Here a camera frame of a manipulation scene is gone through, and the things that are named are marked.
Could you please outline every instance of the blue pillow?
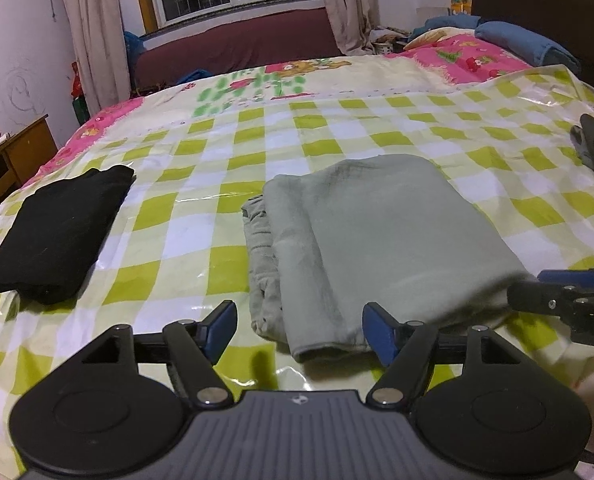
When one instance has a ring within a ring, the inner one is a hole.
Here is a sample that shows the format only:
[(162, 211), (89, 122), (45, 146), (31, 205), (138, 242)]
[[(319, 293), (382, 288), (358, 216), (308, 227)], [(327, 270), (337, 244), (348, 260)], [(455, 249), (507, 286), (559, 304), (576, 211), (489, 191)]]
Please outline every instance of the blue pillow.
[(429, 30), (435, 30), (436, 28), (442, 27), (457, 27), (457, 28), (476, 28), (479, 24), (479, 16), (471, 16), (470, 14), (453, 14), (451, 16), (437, 16), (435, 18), (429, 18), (423, 27), (417, 27), (413, 30), (412, 34), (408, 38), (408, 41), (413, 41), (414, 38), (418, 38), (420, 35), (425, 34)]
[(475, 29), (475, 37), (509, 50), (532, 66), (562, 64), (574, 74), (581, 72), (579, 60), (560, 44), (512, 23), (482, 23)]

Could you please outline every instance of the pink floral fabric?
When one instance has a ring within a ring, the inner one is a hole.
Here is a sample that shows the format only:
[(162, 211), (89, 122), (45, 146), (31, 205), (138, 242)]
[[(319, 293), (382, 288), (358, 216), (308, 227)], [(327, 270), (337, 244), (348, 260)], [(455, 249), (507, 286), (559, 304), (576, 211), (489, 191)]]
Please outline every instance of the pink floral fabric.
[(101, 110), (96, 116), (81, 126), (80, 129), (70, 137), (68, 142), (66, 142), (66, 145), (57, 152), (57, 155), (40, 167), (37, 174), (26, 182), (24, 187), (36, 182), (42, 176), (57, 171), (64, 166), (64, 164), (73, 160), (79, 153), (87, 150), (97, 140), (104, 136), (104, 133), (110, 126), (115, 124), (117, 120), (128, 115), (131, 111), (139, 108), (143, 101), (143, 97), (137, 97), (136, 99), (131, 99), (106, 108), (105, 110)]
[(446, 81), (453, 84), (484, 82), (530, 68), (528, 63), (501, 47), (471, 34), (459, 34), (401, 54), (386, 55), (399, 56), (414, 59), (424, 68), (439, 70)]

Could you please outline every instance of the scribble on wall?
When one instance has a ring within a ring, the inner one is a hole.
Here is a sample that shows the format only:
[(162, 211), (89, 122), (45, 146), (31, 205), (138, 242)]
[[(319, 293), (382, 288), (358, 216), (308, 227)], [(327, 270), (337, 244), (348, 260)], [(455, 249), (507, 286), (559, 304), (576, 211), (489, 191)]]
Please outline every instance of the scribble on wall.
[(14, 124), (27, 126), (46, 113), (41, 87), (39, 74), (25, 66), (15, 66), (1, 79), (0, 112)]

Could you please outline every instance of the bed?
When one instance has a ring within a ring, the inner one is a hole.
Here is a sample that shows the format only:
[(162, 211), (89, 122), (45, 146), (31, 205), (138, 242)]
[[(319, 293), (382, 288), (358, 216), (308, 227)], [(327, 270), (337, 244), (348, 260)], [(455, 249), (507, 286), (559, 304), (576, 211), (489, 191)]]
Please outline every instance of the bed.
[[(276, 174), (344, 158), (420, 155), (488, 217), (530, 272), (593, 267), (594, 173), (568, 134), (583, 113), (594, 116), (594, 89), (561, 66), (455, 85), (403, 56), (251, 68), (104, 110), (0, 206), (1, 243), (39, 187), (115, 164), (137, 175), (76, 298), (46, 308), (0, 294), (0, 473), (14, 478), (22, 469), (8, 436), (10, 409), (51, 369), (108, 326), (158, 332), (177, 319), (203, 319), (224, 299), (237, 303), (240, 323), (216, 369), (235, 395), (246, 388), (365, 395), (382, 373), (371, 355), (298, 364), (250, 327), (240, 207)], [(594, 423), (594, 348), (572, 344), (557, 320), (530, 314), (497, 331), (576, 388)], [(141, 371), (168, 382), (158, 365)], [(441, 366), (432, 384), (458, 373)]]

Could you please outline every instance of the metal screw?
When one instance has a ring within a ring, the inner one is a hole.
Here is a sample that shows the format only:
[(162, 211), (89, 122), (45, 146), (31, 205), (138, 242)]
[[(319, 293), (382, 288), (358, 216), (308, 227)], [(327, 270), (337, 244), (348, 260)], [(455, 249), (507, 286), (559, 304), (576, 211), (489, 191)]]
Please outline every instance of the metal screw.
[(217, 386), (210, 386), (199, 390), (197, 393), (197, 399), (202, 404), (219, 404), (228, 398), (228, 392), (223, 388)]
[(404, 394), (396, 388), (380, 388), (372, 393), (372, 399), (379, 404), (397, 404), (404, 398)]

